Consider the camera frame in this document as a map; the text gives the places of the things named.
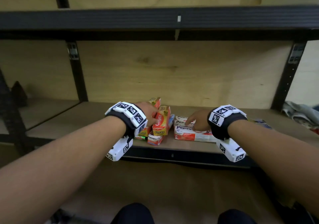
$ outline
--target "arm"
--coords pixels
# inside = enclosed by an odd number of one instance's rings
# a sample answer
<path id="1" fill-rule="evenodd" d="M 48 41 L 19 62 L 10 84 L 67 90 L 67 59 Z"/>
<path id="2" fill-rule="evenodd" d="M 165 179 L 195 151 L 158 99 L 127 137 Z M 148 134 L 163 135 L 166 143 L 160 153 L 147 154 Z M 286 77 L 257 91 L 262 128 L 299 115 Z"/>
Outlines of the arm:
<path id="1" fill-rule="evenodd" d="M 155 108 L 149 103 L 136 105 L 144 111 L 149 125 L 153 124 Z M 125 131 L 122 120 L 108 116 L 0 169 L 0 223 L 44 223 Z"/>
<path id="2" fill-rule="evenodd" d="M 195 130 L 210 129 L 208 113 L 197 111 L 185 124 L 196 120 Z M 246 120 L 232 122 L 227 131 L 275 182 L 319 216 L 319 149 Z"/>

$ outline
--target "lower shelf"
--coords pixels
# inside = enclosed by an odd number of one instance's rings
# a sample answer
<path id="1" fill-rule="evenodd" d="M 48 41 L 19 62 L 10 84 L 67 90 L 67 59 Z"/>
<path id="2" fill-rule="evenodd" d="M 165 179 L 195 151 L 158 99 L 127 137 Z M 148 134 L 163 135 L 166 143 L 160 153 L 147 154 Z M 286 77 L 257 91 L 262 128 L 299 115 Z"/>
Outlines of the lower shelf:
<path id="1" fill-rule="evenodd" d="M 30 129 L 77 103 L 77 100 L 28 99 L 28 106 L 19 111 L 26 129 Z M 3 120 L 0 121 L 0 134 L 9 134 Z"/>
<path id="2" fill-rule="evenodd" d="M 103 118 L 105 111 L 112 103 L 83 102 L 68 111 L 54 117 L 43 124 L 27 131 L 27 136 L 42 139 L 57 139 L 79 128 Z M 171 106 L 172 113 L 179 116 L 189 116 L 202 107 Z M 319 135 L 309 131 L 305 127 L 292 121 L 273 110 L 243 109 L 247 116 L 252 119 L 264 119 L 278 132 L 290 135 L 319 147 Z M 172 130 L 159 146 L 151 146 L 145 141 L 134 140 L 134 146 L 156 149 L 197 151 L 207 153 L 220 153 L 214 143 L 179 141 L 173 138 Z"/>

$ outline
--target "floor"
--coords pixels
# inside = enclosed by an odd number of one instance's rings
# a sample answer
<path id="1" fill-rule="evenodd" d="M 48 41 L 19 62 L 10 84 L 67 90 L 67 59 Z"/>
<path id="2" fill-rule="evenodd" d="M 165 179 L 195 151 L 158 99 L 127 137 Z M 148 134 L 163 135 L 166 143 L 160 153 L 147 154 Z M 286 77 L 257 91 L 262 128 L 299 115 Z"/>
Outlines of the floor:
<path id="1" fill-rule="evenodd" d="M 283 223 L 250 172 L 108 159 L 62 209 L 110 223 L 133 202 L 146 205 L 156 224 L 217 223 L 218 215 L 231 208 L 246 212 L 258 224 Z"/>

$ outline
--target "dark pants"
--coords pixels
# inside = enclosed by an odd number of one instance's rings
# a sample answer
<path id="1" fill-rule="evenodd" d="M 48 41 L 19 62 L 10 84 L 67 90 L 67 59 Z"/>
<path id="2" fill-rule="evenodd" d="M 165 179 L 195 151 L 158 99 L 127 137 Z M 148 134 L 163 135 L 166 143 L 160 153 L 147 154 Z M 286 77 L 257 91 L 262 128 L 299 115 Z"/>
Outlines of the dark pants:
<path id="1" fill-rule="evenodd" d="M 124 206 L 111 224 L 154 224 L 154 220 L 146 206 L 133 203 Z M 230 209 L 219 215 L 217 224 L 256 224 L 256 222 L 246 213 Z"/>

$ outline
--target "person's left hand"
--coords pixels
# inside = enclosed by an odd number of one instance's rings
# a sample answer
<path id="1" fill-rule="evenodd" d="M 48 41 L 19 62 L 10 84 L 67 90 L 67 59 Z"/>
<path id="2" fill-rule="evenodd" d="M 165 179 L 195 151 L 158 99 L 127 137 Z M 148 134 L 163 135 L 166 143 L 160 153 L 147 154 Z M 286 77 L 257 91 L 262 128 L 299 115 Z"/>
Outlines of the person's left hand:
<path id="1" fill-rule="evenodd" d="M 158 112 L 158 109 L 156 107 L 154 107 L 149 102 L 136 102 L 134 104 L 137 105 L 144 112 L 146 119 L 148 120 L 147 126 L 151 126 L 157 123 L 157 119 L 152 118 L 153 113 Z"/>

